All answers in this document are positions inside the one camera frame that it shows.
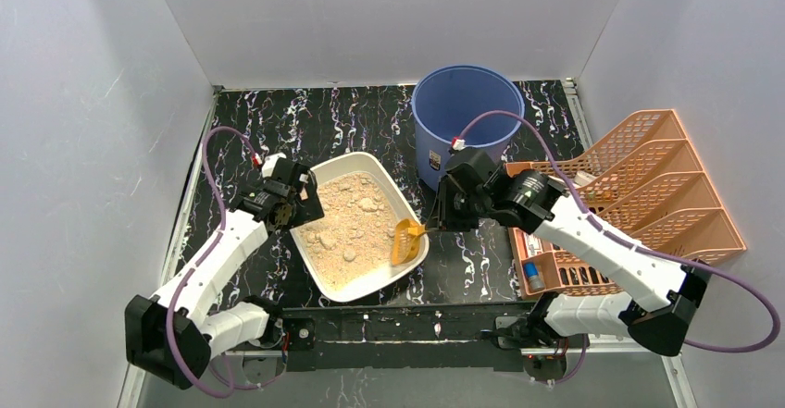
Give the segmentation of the white plastic litter box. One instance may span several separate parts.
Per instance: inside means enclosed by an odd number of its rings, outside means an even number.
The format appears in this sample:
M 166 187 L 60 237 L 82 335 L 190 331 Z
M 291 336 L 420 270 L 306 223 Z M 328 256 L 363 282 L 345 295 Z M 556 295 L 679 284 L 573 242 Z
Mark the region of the white plastic litter box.
M 376 179 L 382 191 L 387 196 L 392 205 L 392 209 L 398 218 L 398 222 L 406 218 L 418 219 L 418 215 L 395 184 L 392 177 L 388 174 L 387 170 L 382 166 L 381 162 L 371 154 L 353 152 L 340 155 L 317 165 L 313 168 L 313 172 L 316 175 L 318 187 L 343 175 L 357 172 L 368 173 Z M 428 239 L 423 237 L 417 256 L 408 263 L 399 266 L 392 265 L 389 274 L 381 272 L 367 278 L 361 278 L 353 282 L 344 291 L 330 292 L 326 289 L 325 285 L 319 281 L 314 267 L 310 264 L 305 251 L 305 243 L 300 240 L 299 228 L 292 230 L 291 234 L 305 266 L 312 279 L 316 282 L 319 290 L 325 298 L 336 303 L 347 303 L 360 299 L 394 283 L 421 264 L 430 248 Z

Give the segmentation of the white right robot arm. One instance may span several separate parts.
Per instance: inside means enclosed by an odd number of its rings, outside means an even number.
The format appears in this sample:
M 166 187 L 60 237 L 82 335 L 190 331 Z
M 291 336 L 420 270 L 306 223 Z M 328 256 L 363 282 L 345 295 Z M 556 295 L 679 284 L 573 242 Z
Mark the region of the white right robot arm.
M 483 218 L 549 241 L 621 289 L 589 296 L 544 292 L 511 329 L 521 340 L 616 335 L 663 356 L 680 352 L 708 273 L 645 253 L 641 243 L 579 206 L 563 182 L 539 170 L 509 175 L 503 163 L 479 148 L 455 151 L 445 165 L 426 228 L 471 231 Z

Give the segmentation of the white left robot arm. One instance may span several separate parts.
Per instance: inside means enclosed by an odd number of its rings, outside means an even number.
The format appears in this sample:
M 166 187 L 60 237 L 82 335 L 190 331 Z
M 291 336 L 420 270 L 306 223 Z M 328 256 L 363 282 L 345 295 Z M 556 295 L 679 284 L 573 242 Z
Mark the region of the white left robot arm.
M 219 204 L 219 224 L 182 269 L 151 296 L 136 295 L 124 312 L 130 365 L 179 389 L 198 385 L 212 360 L 264 337 L 272 310 L 252 298 L 217 313 L 217 297 L 272 233 L 323 218 L 311 167 L 276 154 L 258 181 Z

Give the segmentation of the yellow slotted litter scoop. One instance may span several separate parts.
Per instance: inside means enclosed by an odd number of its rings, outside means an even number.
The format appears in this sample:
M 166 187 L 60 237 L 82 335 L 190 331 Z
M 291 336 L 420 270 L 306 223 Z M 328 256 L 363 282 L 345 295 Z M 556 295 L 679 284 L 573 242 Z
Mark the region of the yellow slotted litter scoop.
M 394 227 L 391 264 L 399 266 L 413 260 L 427 233 L 424 225 L 414 219 L 403 219 Z

